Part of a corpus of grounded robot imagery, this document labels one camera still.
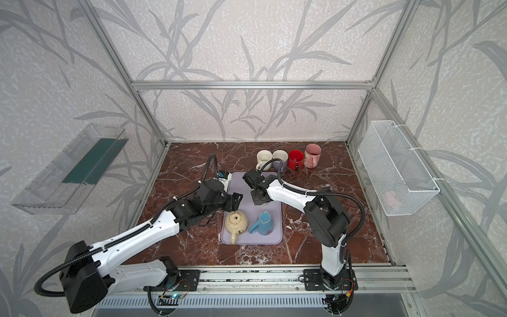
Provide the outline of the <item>white mug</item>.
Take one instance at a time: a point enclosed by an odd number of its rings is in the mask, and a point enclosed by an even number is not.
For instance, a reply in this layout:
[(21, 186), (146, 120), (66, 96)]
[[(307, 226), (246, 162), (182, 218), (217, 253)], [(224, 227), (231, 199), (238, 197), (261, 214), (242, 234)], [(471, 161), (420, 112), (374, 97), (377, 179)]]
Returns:
[(273, 155), (268, 150), (261, 150), (256, 155), (257, 165), (256, 170), (269, 170), (271, 168), (270, 160), (273, 159)]

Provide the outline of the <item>lavender mug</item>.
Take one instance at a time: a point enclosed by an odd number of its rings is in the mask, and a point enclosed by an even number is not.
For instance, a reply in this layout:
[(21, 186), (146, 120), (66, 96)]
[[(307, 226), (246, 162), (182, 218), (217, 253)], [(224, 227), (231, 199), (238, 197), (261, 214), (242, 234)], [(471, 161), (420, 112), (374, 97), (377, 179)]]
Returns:
[(276, 150), (272, 154), (273, 169), (283, 174), (288, 167), (289, 154), (284, 150)]

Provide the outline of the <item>red mug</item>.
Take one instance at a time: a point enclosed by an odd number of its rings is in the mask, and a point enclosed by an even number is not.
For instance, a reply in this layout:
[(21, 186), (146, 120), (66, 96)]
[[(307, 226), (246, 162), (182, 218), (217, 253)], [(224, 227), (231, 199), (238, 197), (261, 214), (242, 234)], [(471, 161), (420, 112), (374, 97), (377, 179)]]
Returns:
[(300, 170), (304, 165), (305, 155), (302, 151), (294, 149), (289, 152), (288, 168), (291, 170)]

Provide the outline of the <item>pink patterned mug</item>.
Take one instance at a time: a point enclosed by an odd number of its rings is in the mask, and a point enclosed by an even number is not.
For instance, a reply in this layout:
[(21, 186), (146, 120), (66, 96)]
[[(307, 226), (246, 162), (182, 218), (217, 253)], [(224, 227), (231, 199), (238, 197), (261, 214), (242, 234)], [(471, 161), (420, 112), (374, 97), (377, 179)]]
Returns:
[(304, 152), (304, 166), (308, 169), (315, 169), (318, 166), (321, 154), (322, 148), (319, 145), (315, 143), (307, 145)]

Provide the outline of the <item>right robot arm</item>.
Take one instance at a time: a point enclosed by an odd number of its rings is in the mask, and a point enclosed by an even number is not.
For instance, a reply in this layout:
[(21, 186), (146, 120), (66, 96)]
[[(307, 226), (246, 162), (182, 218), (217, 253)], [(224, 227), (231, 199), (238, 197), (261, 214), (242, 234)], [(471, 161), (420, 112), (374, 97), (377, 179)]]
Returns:
[(293, 186), (278, 176), (263, 176), (256, 169), (245, 173), (243, 180), (252, 189), (256, 206), (281, 202), (306, 215), (311, 231), (322, 245), (322, 283), (330, 290), (337, 289), (345, 274), (346, 231), (351, 221), (337, 196), (330, 191)]

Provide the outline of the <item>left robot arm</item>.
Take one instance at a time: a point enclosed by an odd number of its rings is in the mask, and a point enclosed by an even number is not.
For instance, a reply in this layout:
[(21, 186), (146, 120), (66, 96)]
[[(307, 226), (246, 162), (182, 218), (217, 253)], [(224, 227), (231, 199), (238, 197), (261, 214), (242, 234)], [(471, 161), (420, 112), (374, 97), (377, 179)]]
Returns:
[(115, 272), (134, 255), (153, 244), (197, 226), (217, 211), (237, 211), (242, 194), (227, 194), (218, 179), (200, 184), (194, 192), (166, 203), (148, 221), (110, 239), (92, 245), (80, 241), (67, 251), (70, 265), (59, 273), (63, 294), (73, 314), (82, 313), (117, 290)]

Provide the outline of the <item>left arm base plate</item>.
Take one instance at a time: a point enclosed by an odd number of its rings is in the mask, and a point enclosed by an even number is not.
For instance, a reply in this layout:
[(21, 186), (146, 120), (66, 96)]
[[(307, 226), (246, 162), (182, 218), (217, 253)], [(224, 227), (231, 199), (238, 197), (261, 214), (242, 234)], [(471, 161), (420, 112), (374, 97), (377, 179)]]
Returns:
[(178, 272), (170, 272), (168, 276), (151, 291), (159, 292), (194, 292), (197, 291), (201, 271), (198, 269), (185, 269)]

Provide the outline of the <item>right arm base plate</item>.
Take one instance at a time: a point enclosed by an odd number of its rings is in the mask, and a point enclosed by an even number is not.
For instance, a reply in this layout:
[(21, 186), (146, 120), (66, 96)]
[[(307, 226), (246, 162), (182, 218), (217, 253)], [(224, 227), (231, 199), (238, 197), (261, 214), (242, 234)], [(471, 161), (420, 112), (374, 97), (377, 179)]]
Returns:
[(356, 291), (359, 287), (356, 283), (353, 270), (342, 269), (337, 276), (331, 276), (323, 269), (305, 269), (302, 282), (306, 291)]

